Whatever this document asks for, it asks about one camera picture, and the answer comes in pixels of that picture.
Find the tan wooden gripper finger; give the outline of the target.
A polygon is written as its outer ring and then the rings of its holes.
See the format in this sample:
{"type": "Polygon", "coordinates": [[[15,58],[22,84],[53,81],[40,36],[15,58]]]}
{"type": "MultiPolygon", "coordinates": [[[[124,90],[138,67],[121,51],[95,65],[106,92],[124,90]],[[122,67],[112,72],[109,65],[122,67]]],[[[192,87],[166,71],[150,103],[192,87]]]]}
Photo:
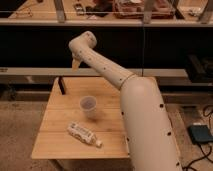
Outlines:
{"type": "Polygon", "coordinates": [[[81,62],[77,59],[73,59],[72,60],[72,70],[73,71],[77,71],[79,66],[80,66],[81,62]]]}

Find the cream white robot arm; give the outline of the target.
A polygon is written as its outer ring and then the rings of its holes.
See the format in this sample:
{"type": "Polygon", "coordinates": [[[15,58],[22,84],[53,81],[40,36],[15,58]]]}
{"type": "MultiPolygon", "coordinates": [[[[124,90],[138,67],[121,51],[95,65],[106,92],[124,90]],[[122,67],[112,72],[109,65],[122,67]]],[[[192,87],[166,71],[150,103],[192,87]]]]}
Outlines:
{"type": "Polygon", "coordinates": [[[158,84],[94,51],[86,31],[69,42],[74,60],[84,62],[120,91],[120,108],[134,171],[182,171],[171,122],[158,84]]]}

